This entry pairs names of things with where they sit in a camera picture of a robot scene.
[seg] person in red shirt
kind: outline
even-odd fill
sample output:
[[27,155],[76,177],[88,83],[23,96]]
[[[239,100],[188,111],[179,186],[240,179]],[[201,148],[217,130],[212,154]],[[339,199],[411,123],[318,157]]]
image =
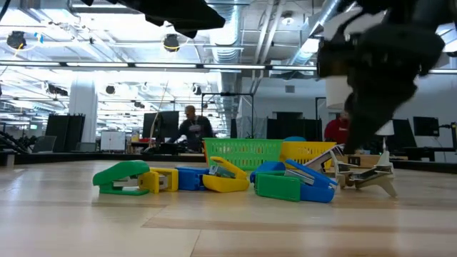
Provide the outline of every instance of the person in red shirt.
[[337,119],[327,124],[323,137],[326,141],[336,142],[337,144],[345,143],[348,138],[349,114],[342,111]]

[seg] yellow basket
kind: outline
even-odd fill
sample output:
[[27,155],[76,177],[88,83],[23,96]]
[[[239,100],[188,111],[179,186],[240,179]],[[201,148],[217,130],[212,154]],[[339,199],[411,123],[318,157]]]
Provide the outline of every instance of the yellow basket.
[[[292,159],[300,164],[305,164],[335,145],[335,142],[283,142],[279,160],[284,162]],[[325,162],[324,168],[330,168],[330,166],[331,160]]]

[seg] person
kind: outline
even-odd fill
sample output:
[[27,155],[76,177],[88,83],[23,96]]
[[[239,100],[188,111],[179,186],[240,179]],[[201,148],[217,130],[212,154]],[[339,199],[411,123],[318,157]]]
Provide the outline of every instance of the person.
[[327,124],[323,137],[326,141],[336,142],[337,144],[345,143],[348,138],[349,113],[342,111],[337,119]]
[[202,138],[214,137],[213,128],[208,118],[195,114],[194,106],[186,106],[184,111],[187,119],[179,126],[178,135],[170,138],[169,143],[174,143],[182,135],[186,135],[188,148],[193,151],[200,151]]

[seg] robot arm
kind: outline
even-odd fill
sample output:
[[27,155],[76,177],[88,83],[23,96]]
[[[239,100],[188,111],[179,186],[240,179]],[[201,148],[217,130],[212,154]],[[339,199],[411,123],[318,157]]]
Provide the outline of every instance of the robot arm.
[[[345,153],[369,140],[416,91],[445,46],[435,34],[453,21],[453,0],[357,0],[361,13],[340,25],[318,51],[318,75],[347,76],[353,92],[345,106],[351,116]],[[383,21],[345,37],[345,28],[364,14],[386,11]]]

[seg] metal frame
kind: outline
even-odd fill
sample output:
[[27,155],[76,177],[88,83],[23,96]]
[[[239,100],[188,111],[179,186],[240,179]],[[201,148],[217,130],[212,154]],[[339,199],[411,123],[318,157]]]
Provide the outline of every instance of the metal frame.
[[203,115],[203,105],[205,96],[250,96],[251,97],[251,136],[254,137],[254,94],[252,93],[202,93],[201,94],[201,115]]

